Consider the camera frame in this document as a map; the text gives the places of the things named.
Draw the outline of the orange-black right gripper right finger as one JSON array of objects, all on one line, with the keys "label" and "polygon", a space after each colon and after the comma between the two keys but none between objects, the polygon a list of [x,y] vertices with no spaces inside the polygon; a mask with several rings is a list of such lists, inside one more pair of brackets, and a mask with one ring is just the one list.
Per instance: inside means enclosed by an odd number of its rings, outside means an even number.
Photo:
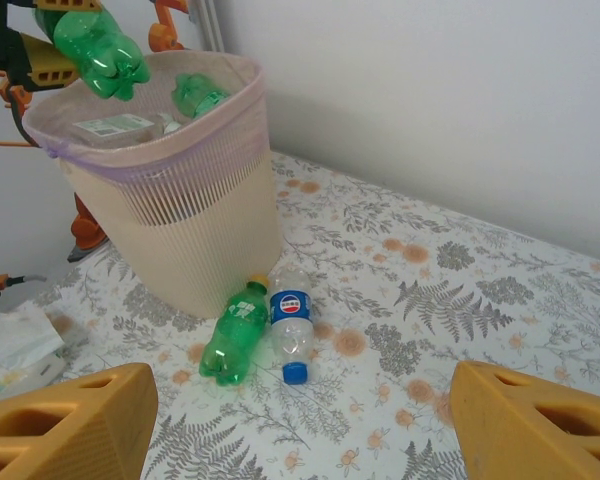
[{"label": "orange-black right gripper right finger", "polygon": [[462,361],[450,401],[469,478],[600,479],[600,396]]}]

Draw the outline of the orange-black right gripper left finger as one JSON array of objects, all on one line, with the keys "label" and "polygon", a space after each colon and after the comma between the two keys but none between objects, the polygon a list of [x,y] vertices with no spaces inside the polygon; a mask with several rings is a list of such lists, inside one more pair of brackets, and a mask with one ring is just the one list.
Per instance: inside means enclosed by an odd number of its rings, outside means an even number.
[{"label": "orange-black right gripper left finger", "polygon": [[138,479],[158,410],[128,363],[0,401],[0,479]]}]

